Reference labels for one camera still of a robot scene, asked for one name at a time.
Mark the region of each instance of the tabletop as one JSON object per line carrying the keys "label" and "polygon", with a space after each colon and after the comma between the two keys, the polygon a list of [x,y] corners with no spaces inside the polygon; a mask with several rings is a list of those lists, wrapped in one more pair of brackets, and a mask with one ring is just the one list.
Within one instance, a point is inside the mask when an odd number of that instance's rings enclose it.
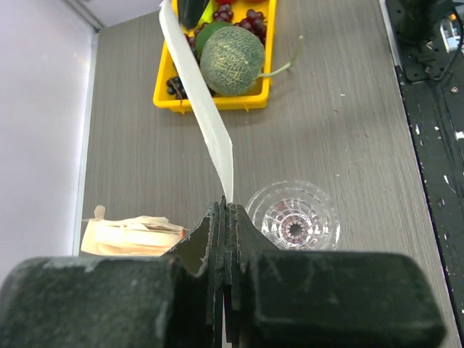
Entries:
{"label": "tabletop", "polygon": [[[221,112],[234,146],[235,203],[286,179],[322,188],[341,215],[339,249],[399,252],[426,272],[459,347],[378,1],[292,0],[277,8],[265,109]],[[156,13],[99,34],[83,218],[165,216],[193,228],[222,194],[196,119],[157,109],[163,36]]]}

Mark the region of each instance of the green melon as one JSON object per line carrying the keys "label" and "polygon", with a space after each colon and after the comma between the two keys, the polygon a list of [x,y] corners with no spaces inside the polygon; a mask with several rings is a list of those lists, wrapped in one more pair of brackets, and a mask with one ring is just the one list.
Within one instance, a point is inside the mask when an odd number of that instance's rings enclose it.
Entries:
{"label": "green melon", "polygon": [[195,48],[198,54],[198,57],[202,56],[203,47],[206,42],[210,39],[211,35],[214,34],[219,29],[232,25],[227,22],[212,22],[200,31],[195,40]]}
{"label": "green melon", "polygon": [[213,91],[223,96],[239,96],[254,87],[264,60],[264,46],[259,38],[232,25],[210,36],[203,48],[200,68]]}

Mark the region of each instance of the melon stem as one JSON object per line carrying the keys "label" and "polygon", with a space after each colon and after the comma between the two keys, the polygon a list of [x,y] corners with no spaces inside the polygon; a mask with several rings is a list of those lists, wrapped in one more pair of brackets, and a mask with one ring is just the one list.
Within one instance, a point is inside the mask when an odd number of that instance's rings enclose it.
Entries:
{"label": "melon stem", "polygon": [[293,53],[293,56],[291,57],[290,61],[287,62],[283,67],[280,67],[278,68],[276,71],[272,71],[272,72],[269,72],[268,74],[265,74],[265,73],[260,73],[258,75],[258,78],[272,78],[274,75],[277,75],[277,74],[280,74],[282,73],[283,71],[293,67],[293,65],[295,64],[296,60],[297,60],[297,57],[300,53],[300,51],[302,50],[302,47],[303,47],[303,36],[300,35],[298,37],[298,46],[297,46],[297,49],[295,50],[295,52]]}

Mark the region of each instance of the yellow tray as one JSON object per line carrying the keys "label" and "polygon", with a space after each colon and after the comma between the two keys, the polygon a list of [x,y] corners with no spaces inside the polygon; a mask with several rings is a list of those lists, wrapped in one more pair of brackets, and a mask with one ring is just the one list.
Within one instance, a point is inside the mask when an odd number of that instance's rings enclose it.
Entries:
{"label": "yellow tray", "polygon": [[[267,20],[268,31],[266,33],[265,47],[265,63],[264,73],[270,73],[272,53],[273,53],[273,37],[276,25],[276,5],[277,0],[266,0],[262,2],[253,2],[252,0],[237,0],[232,4],[233,22],[240,22],[246,17],[248,9],[261,11],[265,20]],[[177,1],[173,1],[173,9],[178,13]],[[159,63],[157,83],[154,87],[153,104],[160,109],[170,109],[174,112],[185,113],[191,111],[190,101],[188,99],[176,100],[175,96],[167,94],[166,81],[176,76],[173,59],[167,50],[166,41],[162,47],[161,62]],[[268,105],[270,78],[258,79],[256,86],[243,96],[217,96],[214,99],[219,110],[235,110],[235,109],[262,109]]]}

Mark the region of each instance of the crystal glass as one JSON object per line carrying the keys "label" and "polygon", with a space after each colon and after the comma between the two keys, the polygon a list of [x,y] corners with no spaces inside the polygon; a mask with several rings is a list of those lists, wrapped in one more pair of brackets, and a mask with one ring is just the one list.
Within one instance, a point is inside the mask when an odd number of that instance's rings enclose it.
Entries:
{"label": "crystal glass", "polygon": [[246,212],[279,249],[335,250],[339,241],[339,212],[330,197],[311,183],[274,183],[254,194]]}

